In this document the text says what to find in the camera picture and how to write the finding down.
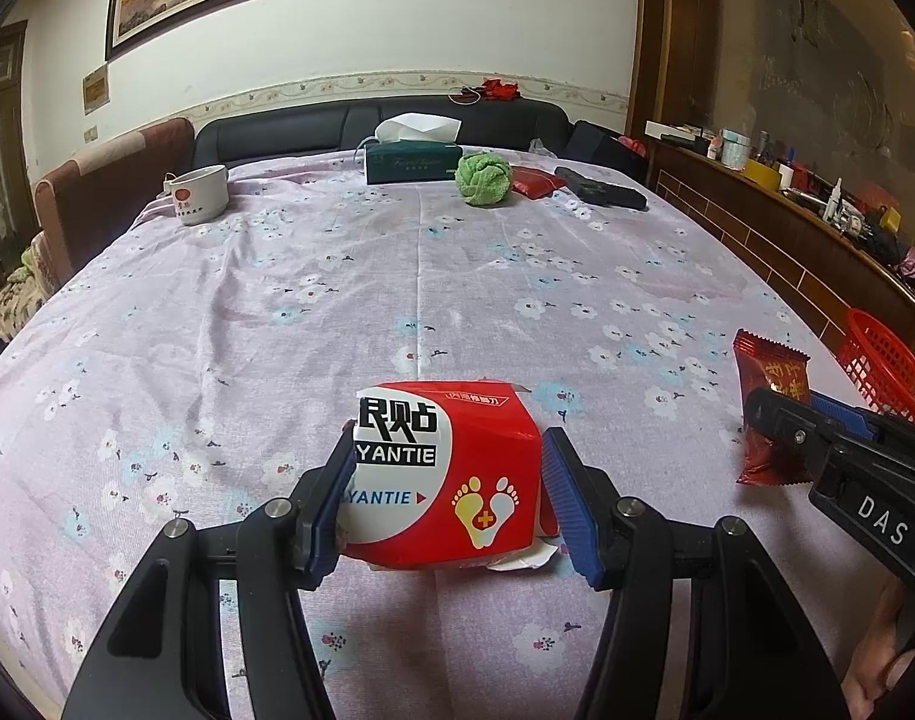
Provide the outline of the person right hand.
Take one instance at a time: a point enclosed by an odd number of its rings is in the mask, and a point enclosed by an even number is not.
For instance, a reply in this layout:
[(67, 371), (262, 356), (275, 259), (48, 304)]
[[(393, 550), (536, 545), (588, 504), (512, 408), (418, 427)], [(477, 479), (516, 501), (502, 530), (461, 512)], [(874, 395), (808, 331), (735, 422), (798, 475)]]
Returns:
[(853, 720), (871, 717), (875, 702), (895, 688), (915, 657), (915, 650), (896, 651), (898, 615), (907, 600), (907, 589), (898, 578), (889, 578), (875, 603), (866, 635), (854, 649), (841, 690)]

